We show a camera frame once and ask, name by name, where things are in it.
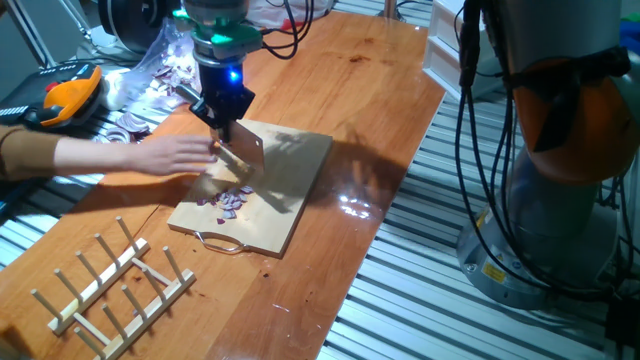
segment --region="wooden tabletop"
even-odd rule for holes
[[[112,174],[60,219],[23,256],[0,272],[5,335],[35,359],[91,359],[73,334],[57,338],[52,319],[30,294],[37,288],[62,309],[73,296],[54,276],[60,268],[79,289],[92,280],[81,250],[100,272],[109,258],[93,238],[101,233],[116,254],[128,242],[122,216],[151,250],[142,258],[174,278],[162,252],[197,281],[122,359],[315,359],[384,214],[433,117],[443,90],[422,72],[426,29],[359,15],[331,13],[314,22],[293,60],[266,51],[248,56],[246,86],[256,93],[246,118],[332,135],[334,145],[282,260],[208,251],[166,222],[195,175],[152,178]],[[290,41],[284,35],[271,43]],[[154,135],[206,134],[183,107]],[[122,283],[141,303],[156,295],[142,273]],[[116,336],[100,305],[121,323],[133,307],[113,286],[85,317]]]

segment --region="cutting board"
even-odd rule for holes
[[[220,160],[195,181],[168,220],[172,230],[197,237],[208,248],[227,253],[254,251],[282,258],[307,197],[329,153],[331,136],[251,120],[238,120],[263,141],[265,171],[255,172],[222,149]],[[236,211],[236,219],[222,218],[223,210],[198,199],[251,186],[254,193]]]

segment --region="robot end effector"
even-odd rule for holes
[[[184,85],[177,91],[191,102],[191,112],[217,131],[222,144],[231,143],[236,133],[231,128],[239,126],[235,121],[255,97],[243,84],[242,62],[262,48],[262,34],[240,24],[247,11],[246,0],[185,0],[184,10],[173,12],[178,29],[191,32],[202,86],[200,94]]]

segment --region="blue light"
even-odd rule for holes
[[[238,80],[240,80],[240,74],[233,70],[229,71],[229,80],[231,80],[231,82],[237,82]]]

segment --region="human arm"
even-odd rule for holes
[[[135,171],[151,175],[202,172],[212,162],[208,136],[161,136],[141,144],[103,144],[21,127],[0,127],[0,178]]]

